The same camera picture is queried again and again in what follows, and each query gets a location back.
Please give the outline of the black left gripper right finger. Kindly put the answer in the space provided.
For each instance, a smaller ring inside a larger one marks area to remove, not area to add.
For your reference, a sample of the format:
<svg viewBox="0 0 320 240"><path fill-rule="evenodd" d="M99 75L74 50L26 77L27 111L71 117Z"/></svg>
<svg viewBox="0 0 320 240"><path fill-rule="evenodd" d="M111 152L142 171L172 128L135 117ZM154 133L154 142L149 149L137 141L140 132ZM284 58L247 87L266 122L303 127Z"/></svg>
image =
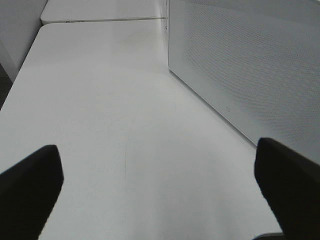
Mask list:
<svg viewBox="0 0 320 240"><path fill-rule="evenodd" d="M320 166L268 137L258 140L254 177L288 240L320 238Z"/></svg>

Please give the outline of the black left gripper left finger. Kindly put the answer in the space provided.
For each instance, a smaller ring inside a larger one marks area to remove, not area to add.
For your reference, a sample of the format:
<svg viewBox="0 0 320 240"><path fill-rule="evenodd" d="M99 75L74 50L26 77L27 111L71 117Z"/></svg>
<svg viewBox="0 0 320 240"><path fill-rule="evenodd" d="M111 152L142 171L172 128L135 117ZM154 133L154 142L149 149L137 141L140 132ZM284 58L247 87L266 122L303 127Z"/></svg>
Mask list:
<svg viewBox="0 0 320 240"><path fill-rule="evenodd" d="M56 204L64 173L56 145L45 145L0 175L0 238L37 240Z"/></svg>

